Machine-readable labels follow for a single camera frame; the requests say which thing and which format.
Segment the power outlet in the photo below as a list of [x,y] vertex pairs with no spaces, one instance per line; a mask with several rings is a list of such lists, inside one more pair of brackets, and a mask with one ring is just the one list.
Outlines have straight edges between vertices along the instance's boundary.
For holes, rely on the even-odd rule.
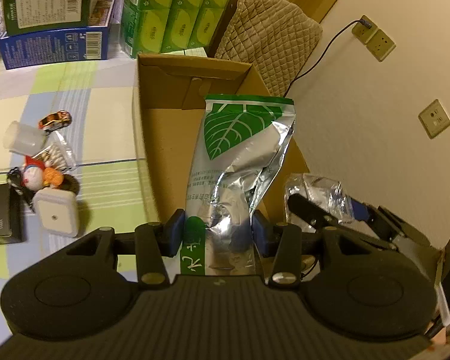
[[362,16],[362,19],[368,21],[372,25],[372,28],[367,28],[362,23],[357,23],[352,28],[352,33],[361,43],[367,44],[373,37],[373,35],[375,35],[375,33],[378,31],[378,27],[365,15]]
[[435,138],[448,126],[450,119],[438,99],[434,100],[418,115],[430,139]]
[[367,43],[367,49],[382,62],[395,48],[395,42],[383,30],[378,30]]

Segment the beige quilted cover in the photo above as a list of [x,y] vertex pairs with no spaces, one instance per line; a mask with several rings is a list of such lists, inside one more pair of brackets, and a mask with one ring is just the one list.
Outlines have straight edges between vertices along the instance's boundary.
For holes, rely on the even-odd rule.
[[249,62],[283,96],[322,37],[322,26],[286,0],[238,0],[215,58]]

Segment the black box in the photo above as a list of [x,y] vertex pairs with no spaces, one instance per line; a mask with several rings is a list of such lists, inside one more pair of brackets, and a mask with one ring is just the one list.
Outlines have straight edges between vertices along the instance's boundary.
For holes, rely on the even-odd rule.
[[8,184],[0,184],[0,244],[22,242],[22,201]]

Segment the ribbed black surface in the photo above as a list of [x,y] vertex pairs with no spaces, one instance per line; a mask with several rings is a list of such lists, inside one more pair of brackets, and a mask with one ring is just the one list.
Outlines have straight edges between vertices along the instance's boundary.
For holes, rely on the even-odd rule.
[[342,337],[315,321],[295,293],[267,288],[258,276],[179,276],[168,289],[142,293],[102,333],[69,342],[18,334],[0,348],[0,360],[406,360],[427,346],[423,337]]

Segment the open cardboard box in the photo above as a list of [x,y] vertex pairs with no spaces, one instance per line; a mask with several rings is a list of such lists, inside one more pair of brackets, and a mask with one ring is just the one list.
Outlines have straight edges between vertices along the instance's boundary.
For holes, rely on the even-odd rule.
[[[252,64],[183,55],[139,55],[133,96],[134,137],[149,220],[166,222],[185,196],[207,93],[269,96]],[[284,218],[284,181],[307,172],[292,139],[283,166],[259,209],[272,222]]]

